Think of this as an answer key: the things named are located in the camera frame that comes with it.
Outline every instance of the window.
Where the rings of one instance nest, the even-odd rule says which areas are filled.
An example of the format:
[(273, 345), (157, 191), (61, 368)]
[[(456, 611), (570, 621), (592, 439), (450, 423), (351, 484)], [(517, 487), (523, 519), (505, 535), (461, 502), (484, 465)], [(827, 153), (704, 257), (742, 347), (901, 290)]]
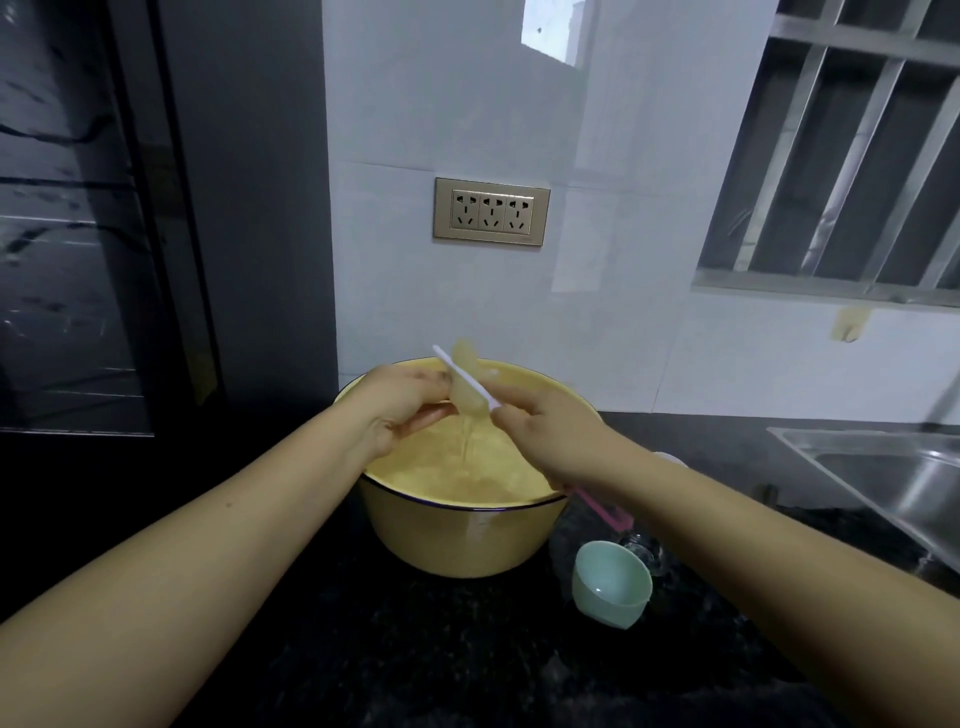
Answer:
[(695, 284), (960, 307), (960, 3), (778, 10)]

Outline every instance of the hand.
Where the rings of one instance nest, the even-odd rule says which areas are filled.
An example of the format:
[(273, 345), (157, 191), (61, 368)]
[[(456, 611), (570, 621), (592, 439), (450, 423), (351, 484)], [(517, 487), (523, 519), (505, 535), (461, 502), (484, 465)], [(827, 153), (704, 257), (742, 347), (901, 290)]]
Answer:
[(503, 406), (491, 413), (520, 454), (555, 489), (602, 485), (615, 451), (632, 445), (607, 427), (589, 407), (558, 390), (532, 391), (485, 379), (484, 387)]
[(445, 401), (449, 396), (447, 372), (387, 364), (367, 372), (338, 404), (359, 424), (361, 445), (373, 460), (404, 437), (456, 414)]

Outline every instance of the light blue cup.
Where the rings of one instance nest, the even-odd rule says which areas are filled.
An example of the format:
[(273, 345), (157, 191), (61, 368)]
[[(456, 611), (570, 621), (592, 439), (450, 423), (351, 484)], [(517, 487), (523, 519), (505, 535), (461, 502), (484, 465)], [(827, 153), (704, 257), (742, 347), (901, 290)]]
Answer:
[(591, 619), (627, 629), (640, 619), (653, 591), (650, 571), (623, 546), (591, 541), (577, 551), (573, 601)]

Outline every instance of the sink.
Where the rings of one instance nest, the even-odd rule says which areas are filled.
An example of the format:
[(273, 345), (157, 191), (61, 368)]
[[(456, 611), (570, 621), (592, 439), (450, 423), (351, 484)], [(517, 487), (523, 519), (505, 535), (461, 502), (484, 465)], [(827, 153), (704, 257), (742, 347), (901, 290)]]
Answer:
[(960, 436), (784, 427), (769, 431), (960, 571)]

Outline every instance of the socket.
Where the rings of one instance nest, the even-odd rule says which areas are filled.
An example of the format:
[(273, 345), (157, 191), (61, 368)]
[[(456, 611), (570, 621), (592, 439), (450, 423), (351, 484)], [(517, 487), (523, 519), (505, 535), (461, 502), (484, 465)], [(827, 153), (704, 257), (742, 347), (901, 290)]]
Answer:
[(480, 224), (478, 230), (503, 230), (503, 213), (507, 209), (507, 198), (504, 195), (480, 196)]
[(434, 237), (541, 246), (550, 190), (438, 177)]
[(507, 200), (507, 213), (504, 216), (504, 230), (520, 235), (530, 234), (530, 221), (534, 216), (533, 198), (513, 197)]
[(450, 227), (458, 230), (476, 230), (480, 216), (480, 194), (465, 189), (453, 190), (450, 207)]

